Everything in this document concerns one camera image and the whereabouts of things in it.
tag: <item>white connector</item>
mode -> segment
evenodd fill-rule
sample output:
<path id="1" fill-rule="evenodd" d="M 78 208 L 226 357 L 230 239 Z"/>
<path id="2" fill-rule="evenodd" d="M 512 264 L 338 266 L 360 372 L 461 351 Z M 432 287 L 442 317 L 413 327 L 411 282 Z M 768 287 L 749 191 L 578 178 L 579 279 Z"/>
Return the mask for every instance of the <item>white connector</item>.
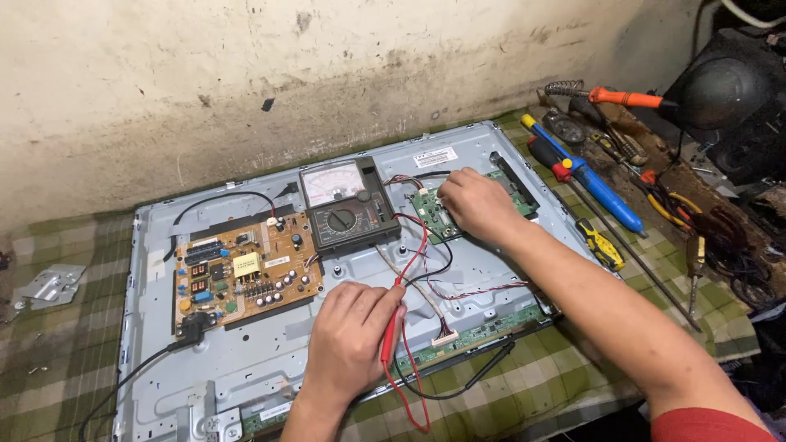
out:
<path id="1" fill-rule="evenodd" d="M 458 339 L 458 330 L 455 330 L 453 333 L 445 337 L 440 337 L 439 339 L 432 339 L 432 347 L 441 347 L 445 344 L 450 344 L 451 342 L 457 339 Z"/>

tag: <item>dirty white wall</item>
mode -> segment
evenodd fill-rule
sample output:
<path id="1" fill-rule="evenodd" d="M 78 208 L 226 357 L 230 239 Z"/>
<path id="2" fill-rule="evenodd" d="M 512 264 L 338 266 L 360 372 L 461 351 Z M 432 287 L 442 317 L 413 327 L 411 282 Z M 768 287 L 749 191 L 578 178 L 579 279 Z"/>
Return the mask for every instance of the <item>dirty white wall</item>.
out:
<path id="1" fill-rule="evenodd" d="M 698 3 L 3 2 L 0 227 L 487 116 L 553 79 L 663 90 Z"/>

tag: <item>checkered tablecloth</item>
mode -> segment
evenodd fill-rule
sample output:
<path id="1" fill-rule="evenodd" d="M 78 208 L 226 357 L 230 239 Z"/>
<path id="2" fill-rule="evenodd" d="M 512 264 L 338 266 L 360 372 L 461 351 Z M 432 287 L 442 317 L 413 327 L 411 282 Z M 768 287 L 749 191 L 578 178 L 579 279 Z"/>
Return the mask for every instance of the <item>checkered tablecloth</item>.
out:
<path id="1" fill-rule="evenodd" d="M 530 134 L 518 123 L 521 113 L 496 121 L 527 160 L 537 164 L 526 147 Z M 432 133 L 447 128 L 434 127 Z M 603 224 L 569 188 L 557 183 L 543 166 L 534 168 L 580 216 L 601 230 Z M 88 268 L 71 304 L 26 311 L 10 325 L 0 326 L 0 440 L 76 440 L 81 418 L 117 381 L 132 222 L 133 216 L 127 212 L 39 223 L 13 232 L 17 288 L 52 263 Z M 687 304 L 685 257 L 657 230 L 649 227 L 647 232 L 646 240 L 628 233 L 625 236 Z M 620 274 L 628 285 L 690 331 L 633 260 L 628 260 Z M 758 352 L 753 327 L 726 285 L 701 280 L 696 311 L 704 333 L 694 333 L 694 337 L 718 361 Z M 458 389 L 492 354 L 425 378 L 426 392 L 443 394 Z M 29 374 L 36 367 L 39 369 Z M 422 421 L 417 398 L 405 392 Z M 348 413 L 340 439 L 459 441 L 523 432 L 523 440 L 537 440 L 640 398 L 625 375 L 564 320 L 520 339 L 511 355 L 465 394 L 447 401 L 428 401 L 431 434 L 413 429 L 400 398 L 388 393 Z M 114 405 L 113 400 L 91 422 L 91 436 L 109 434 Z"/>

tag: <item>black speaker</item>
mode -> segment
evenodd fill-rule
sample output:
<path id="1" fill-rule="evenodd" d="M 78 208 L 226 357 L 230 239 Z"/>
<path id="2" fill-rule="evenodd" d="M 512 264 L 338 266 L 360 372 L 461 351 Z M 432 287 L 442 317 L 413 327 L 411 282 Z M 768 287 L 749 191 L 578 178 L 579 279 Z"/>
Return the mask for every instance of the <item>black speaker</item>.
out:
<path id="1" fill-rule="evenodd" d="M 721 29 L 663 96 L 680 106 L 661 116 L 735 185 L 786 175 L 784 58 L 765 38 Z"/>

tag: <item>hand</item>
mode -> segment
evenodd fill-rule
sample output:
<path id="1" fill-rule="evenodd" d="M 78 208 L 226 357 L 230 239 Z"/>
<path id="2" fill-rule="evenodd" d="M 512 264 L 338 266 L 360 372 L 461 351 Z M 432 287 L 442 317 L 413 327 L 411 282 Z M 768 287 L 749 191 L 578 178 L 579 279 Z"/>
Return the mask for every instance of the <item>hand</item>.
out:
<path id="1" fill-rule="evenodd" d="M 498 182 L 472 168 L 452 171 L 437 197 L 462 229 L 499 246 L 517 236 L 524 219 Z"/>
<path id="2" fill-rule="evenodd" d="M 405 291 L 401 285 L 385 289 L 357 282 L 342 282 L 330 290 L 311 331 L 298 397 L 306 393 L 318 398 L 322 406 L 346 408 L 378 381 L 384 373 L 382 335 L 395 312 L 399 319 L 394 342 L 398 341 L 406 313 L 399 302 Z"/>

